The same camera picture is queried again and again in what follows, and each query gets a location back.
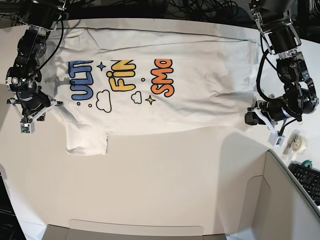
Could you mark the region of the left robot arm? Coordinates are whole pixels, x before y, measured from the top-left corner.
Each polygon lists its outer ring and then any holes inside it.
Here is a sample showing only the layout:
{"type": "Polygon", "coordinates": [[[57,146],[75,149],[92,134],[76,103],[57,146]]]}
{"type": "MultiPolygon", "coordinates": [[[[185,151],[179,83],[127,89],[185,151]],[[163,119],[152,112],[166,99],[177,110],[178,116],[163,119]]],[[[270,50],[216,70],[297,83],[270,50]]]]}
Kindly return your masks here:
{"type": "Polygon", "coordinates": [[[260,33],[262,50],[256,90],[261,101],[247,109],[245,123],[251,126],[266,125],[272,134],[281,137],[291,122],[302,121],[304,114],[311,114],[319,104],[313,79],[310,77],[304,56],[298,51],[302,44],[291,19],[293,0],[253,0],[249,5],[260,33]],[[272,98],[263,93],[261,78],[268,55],[277,56],[276,71],[283,83],[284,94],[272,98]]]}

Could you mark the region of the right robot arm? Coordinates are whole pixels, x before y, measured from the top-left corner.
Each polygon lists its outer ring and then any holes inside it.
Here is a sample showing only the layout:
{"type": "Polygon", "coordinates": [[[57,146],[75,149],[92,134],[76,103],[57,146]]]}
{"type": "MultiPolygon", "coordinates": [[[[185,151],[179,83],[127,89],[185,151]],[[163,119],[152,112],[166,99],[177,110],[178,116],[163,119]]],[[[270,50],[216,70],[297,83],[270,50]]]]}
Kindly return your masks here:
{"type": "Polygon", "coordinates": [[[47,39],[57,23],[62,23],[66,9],[65,0],[26,0],[19,13],[23,24],[28,26],[17,45],[14,64],[7,71],[5,83],[15,94],[7,102],[20,105],[21,124],[29,125],[43,120],[46,111],[57,105],[42,92],[41,70],[45,66],[40,59],[47,50],[47,39]]]}

